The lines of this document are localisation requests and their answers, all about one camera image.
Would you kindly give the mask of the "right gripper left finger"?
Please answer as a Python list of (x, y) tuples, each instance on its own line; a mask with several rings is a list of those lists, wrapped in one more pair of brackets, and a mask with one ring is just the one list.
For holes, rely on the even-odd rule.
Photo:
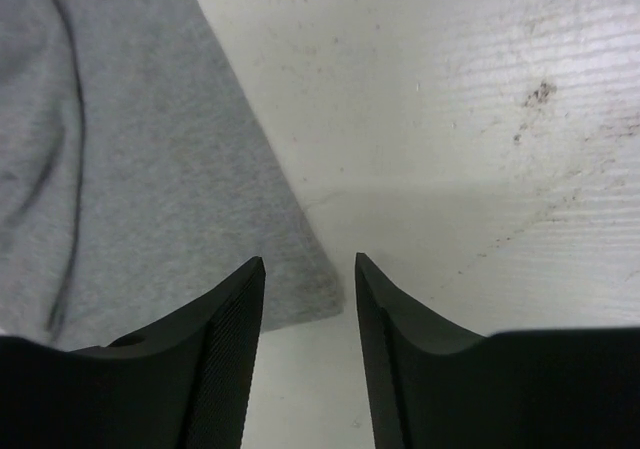
[(261, 330), (263, 261), (108, 346), (1, 340), (5, 448), (237, 448)]

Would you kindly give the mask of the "grey tank top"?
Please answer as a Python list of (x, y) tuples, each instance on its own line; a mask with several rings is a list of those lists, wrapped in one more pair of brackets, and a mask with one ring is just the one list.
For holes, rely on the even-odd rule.
[(107, 344), (251, 257), (262, 327), (344, 293), (197, 0), (1, 0), (1, 331)]

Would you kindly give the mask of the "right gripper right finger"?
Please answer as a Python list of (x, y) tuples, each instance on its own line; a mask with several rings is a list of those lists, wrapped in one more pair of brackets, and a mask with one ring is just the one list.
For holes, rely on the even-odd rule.
[(637, 328), (482, 336), (355, 259), (359, 333), (379, 448), (635, 448)]

